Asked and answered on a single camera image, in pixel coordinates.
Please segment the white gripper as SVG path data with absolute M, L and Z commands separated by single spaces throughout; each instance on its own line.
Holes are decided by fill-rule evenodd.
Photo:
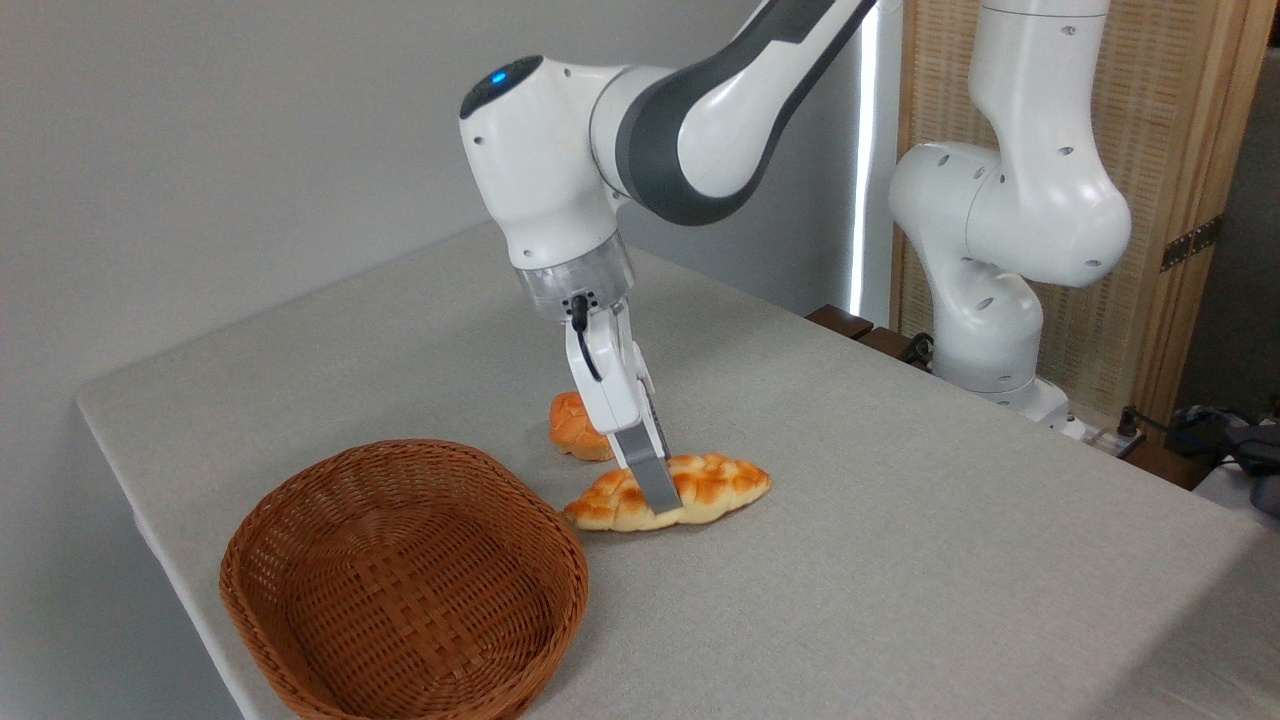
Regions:
M 595 297 L 572 297 L 564 310 L 564 352 L 590 423 L 611 436 L 618 464 L 631 471 L 654 514 L 681 509 L 627 304 L 607 307 Z

